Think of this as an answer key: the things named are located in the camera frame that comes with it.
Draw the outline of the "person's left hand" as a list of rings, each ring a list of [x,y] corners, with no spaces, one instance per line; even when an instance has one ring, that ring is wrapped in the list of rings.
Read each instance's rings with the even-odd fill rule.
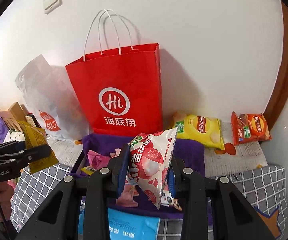
[[[5,217],[5,220],[9,220],[11,216],[11,198],[14,195],[14,189],[7,181],[0,182],[0,205]],[[3,222],[3,217],[0,212],[0,222]]]

